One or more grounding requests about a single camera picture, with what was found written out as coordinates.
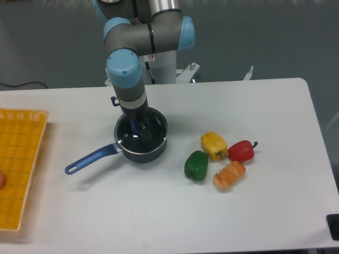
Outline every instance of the yellow basket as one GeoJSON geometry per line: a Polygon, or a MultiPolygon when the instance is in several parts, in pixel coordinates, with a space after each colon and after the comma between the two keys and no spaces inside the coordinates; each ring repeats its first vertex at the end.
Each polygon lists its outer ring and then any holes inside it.
{"type": "Polygon", "coordinates": [[[0,108],[0,230],[18,231],[48,111],[0,108]]]}

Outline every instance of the blue joint cap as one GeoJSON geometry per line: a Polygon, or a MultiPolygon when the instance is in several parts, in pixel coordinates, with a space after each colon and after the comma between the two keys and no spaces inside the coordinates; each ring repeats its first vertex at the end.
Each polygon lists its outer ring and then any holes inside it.
{"type": "Polygon", "coordinates": [[[99,18],[99,20],[101,20],[103,23],[106,23],[108,21],[108,19],[105,17],[105,15],[102,13],[101,9],[99,8],[96,0],[93,0],[93,6],[95,9],[95,12],[97,14],[97,17],[99,18]]]}
{"type": "Polygon", "coordinates": [[[120,88],[132,88],[142,78],[139,57],[129,49],[112,52],[107,59],[106,69],[109,79],[120,88]]]}
{"type": "Polygon", "coordinates": [[[177,50],[188,49],[195,43],[195,31],[190,17],[184,17],[177,50]]]}
{"type": "Polygon", "coordinates": [[[104,26],[104,41],[106,38],[106,35],[117,25],[120,24],[129,24],[132,25],[131,22],[128,19],[124,19],[122,17],[114,17],[107,21],[107,23],[104,26]]]}

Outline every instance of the black cable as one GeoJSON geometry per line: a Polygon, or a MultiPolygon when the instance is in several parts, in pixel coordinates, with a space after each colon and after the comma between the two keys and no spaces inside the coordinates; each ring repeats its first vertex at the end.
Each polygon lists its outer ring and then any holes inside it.
{"type": "Polygon", "coordinates": [[[155,82],[155,79],[154,79],[154,77],[152,75],[152,72],[150,71],[149,63],[145,62],[145,65],[146,65],[146,69],[148,70],[148,73],[150,75],[150,80],[152,81],[152,84],[156,85],[157,83],[155,82]]]}
{"type": "Polygon", "coordinates": [[[137,0],[132,0],[132,5],[133,5],[134,17],[139,17],[138,7],[137,7],[137,0]]]}
{"type": "Polygon", "coordinates": [[[13,85],[13,86],[0,82],[0,85],[6,86],[6,87],[20,87],[20,86],[25,86],[25,85],[29,85],[29,84],[40,84],[40,85],[43,85],[46,89],[48,89],[48,86],[46,84],[44,84],[43,82],[39,82],[39,81],[30,81],[30,82],[27,82],[27,83],[23,83],[23,84],[20,84],[20,85],[13,85]]]}

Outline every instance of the saucepan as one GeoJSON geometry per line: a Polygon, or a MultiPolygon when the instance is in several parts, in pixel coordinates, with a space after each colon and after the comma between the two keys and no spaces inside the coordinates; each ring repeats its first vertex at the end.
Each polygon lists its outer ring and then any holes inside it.
{"type": "Polygon", "coordinates": [[[168,126],[166,118],[158,110],[149,107],[145,117],[147,127],[139,130],[135,122],[122,115],[114,128],[116,143],[102,147],[65,168],[68,175],[83,169],[93,162],[122,153],[135,162],[150,162],[158,158],[167,145],[168,126]]]}

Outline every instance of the green bell pepper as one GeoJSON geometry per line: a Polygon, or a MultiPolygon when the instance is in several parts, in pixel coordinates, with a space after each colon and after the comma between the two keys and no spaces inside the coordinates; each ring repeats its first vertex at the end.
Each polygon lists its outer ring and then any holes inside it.
{"type": "Polygon", "coordinates": [[[185,175],[196,182],[203,181],[207,175],[207,166],[207,153],[195,151],[185,162],[185,175]]]}

